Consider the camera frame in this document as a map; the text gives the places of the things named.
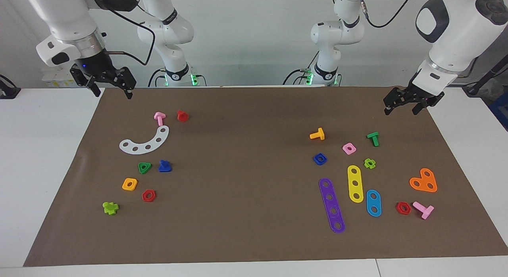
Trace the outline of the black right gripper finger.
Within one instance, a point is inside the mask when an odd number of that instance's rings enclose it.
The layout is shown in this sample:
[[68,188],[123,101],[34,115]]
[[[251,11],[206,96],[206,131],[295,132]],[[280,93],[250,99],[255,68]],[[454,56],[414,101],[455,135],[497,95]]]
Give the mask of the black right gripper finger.
[[100,97],[101,95],[101,91],[98,87],[98,85],[96,85],[96,77],[95,76],[91,76],[89,78],[89,80],[87,81],[87,89],[91,90],[91,92],[94,94],[95,97]]
[[125,96],[129,100],[133,96],[132,91],[134,90],[136,83],[134,75],[128,67],[122,67],[119,70],[119,88],[124,91]]

